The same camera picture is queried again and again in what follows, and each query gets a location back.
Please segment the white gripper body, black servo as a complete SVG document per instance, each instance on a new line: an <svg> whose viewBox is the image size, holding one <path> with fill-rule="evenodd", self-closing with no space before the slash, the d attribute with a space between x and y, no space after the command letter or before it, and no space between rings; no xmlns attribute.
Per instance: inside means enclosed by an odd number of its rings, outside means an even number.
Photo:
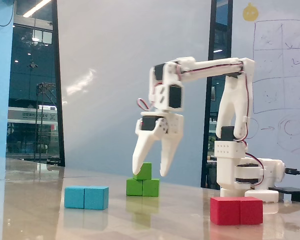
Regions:
<svg viewBox="0 0 300 240"><path fill-rule="evenodd" d="M184 117L180 114L167 111L143 111L141 116L142 131L162 129L165 134L183 133Z"/></svg>

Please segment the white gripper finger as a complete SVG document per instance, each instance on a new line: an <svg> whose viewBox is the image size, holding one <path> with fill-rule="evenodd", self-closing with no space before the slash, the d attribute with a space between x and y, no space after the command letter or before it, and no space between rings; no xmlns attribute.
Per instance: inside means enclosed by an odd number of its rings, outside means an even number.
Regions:
<svg viewBox="0 0 300 240"><path fill-rule="evenodd" d="M182 133L178 134L164 134L161 140L161 161L160 161L160 175L165 177L171 164L174 160L175 153L183 137Z"/></svg>
<svg viewBox="0 0 300 240"><path fill-rule="evenodd" d="M137 120L135 133L137 142L132 155L132 172L137 175L155 141L163 138L168 130L168 122L164 117L142 117Z"/></svg>

